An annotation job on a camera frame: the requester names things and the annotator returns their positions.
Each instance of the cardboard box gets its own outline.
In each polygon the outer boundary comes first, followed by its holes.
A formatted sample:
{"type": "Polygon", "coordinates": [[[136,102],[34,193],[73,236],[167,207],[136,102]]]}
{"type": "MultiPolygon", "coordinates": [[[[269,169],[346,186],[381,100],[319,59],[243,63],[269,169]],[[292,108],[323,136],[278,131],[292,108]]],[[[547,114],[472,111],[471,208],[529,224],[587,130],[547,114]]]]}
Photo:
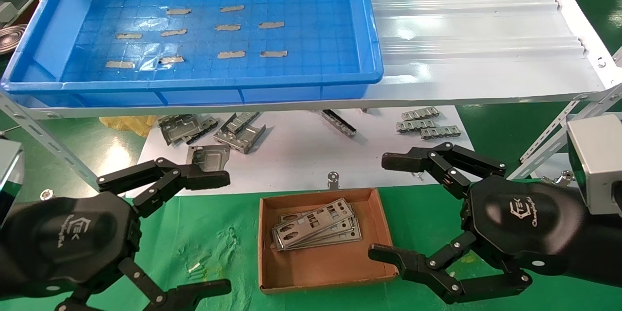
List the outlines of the cardboard box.
{"type": "Polygon", "coordinates": [[[259,204],[259,288],[264,294],[388,282],[397,268],[367,257],[371,243],[393,245],[377,189],[305,193],[262,198],[259,204]],[[278,216],[316,209],[344,198],[352,204],[362,240],[276,251],[272,227],[278,216]]]}

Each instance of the logo on robotic hand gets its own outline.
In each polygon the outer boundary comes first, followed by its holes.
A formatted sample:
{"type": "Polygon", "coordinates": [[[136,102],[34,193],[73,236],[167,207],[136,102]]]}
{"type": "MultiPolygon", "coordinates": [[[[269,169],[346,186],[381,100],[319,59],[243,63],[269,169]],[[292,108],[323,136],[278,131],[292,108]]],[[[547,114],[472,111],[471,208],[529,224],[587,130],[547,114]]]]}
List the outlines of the logo on robotic hand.
{"type": "Polygon", "coordinates": [[[80,234],[88,231],[88,225],[91,223],[91,220],[79,218],[70,221],[73,216],[73,214],[67,216],[65,222],[60,226],[60,232],[58,233],[58,248],[63,246],[63,242],[65,241],[65,233],[68,235],[71,234],[72,241],[79,241],[80,234]]]}
{"type": "Polygon", "coordinates": [[[533,215],[531,225],[533,227],[538,226],[538,211],[536,210],[536,204],[533,200],[531,200],[531,197],[527,197],[526,203],[521,202],[520,199],[514,198],[513,202],[509,202],[509,212],[520,219],[533,215]]]}

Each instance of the grid pattern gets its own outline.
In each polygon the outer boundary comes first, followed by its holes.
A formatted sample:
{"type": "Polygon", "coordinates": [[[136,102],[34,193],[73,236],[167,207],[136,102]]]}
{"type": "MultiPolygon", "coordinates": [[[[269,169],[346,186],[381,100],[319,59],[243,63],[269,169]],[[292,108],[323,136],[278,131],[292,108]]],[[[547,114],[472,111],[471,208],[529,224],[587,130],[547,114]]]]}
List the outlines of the grid pattern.
{"type": "Polygon", "coordinates": [[[235,86],[244,77],[359,72],[350,0],[93,0],[64,71],[63,81],[210,79],[235,86]],[[244,5],[234,12],[220,7],[244,5]],[[168,8],[191,8],[166,15],[168,8]],[[285,27],[258,29],[284,21],[285,27]],[[216,25],[240,24],[236,32],[216,25]],[[184,35],[160,32],[187,28],[184,35]],[[141,39],[116,39],[140,33],[141,39]],[[219,52],[245,50],[244,58],[218,59],[219,52]],[[261,51],[287,50],[284,58],[261,51]],[[162,65],[180,55],[184,63],[162,65]],[[135,69],[105,68],[107,61],[133,61],[135,69]]]}

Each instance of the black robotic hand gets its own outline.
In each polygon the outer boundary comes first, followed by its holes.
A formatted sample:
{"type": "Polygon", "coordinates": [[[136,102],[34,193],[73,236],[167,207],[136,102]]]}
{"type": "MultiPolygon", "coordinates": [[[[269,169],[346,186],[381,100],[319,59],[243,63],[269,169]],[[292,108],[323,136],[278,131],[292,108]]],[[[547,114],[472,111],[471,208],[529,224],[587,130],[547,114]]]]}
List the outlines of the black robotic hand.
{"type": "Polygon", "coordinates": [[[193,311],[202,298],[231,292],[229,280],[180,285],[164,292],[136,265],[139,218],[147,218],[181,189],[229,185],[229,173],[203,172],[164,158],[98,178],[91,198],[15,204],[0,229],[0,300],[73,291],[56,311],[95,311],[92,294],[123,275],[149,298],[145,311],[193,311]],[[148,185],[129,204],[118,194],[148,185]]]}
{"type": "Polygon", "coordinates": [[[430,257],[372,244],[368,255],[396,265],[404,280],[427,285],[447,304],[518,295],[531,285],[529,269],[622,287],[622,218],[591,215],[577,189],[505,180],[505,165],[449,142],[386,153],[382,167],[429,172],[464,200],[464,230],[430,257]],[[471,184],[460,168],[483,178],[471,184]],[[445,269],[469,250],[502,270],[497,276],[456,280],[445,269]]]}

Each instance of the metal screw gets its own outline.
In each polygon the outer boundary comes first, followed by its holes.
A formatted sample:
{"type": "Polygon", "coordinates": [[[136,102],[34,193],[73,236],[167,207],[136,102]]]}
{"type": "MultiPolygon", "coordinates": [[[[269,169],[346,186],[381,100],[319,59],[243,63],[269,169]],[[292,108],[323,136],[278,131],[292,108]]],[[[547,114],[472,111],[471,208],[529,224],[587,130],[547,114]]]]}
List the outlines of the metal screw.
{"type": "Polygon", "coordinates": [[[39,196],[40,200],[48,200],[54,196],[54,191],[47,189],[43,190],[39,196]]]}

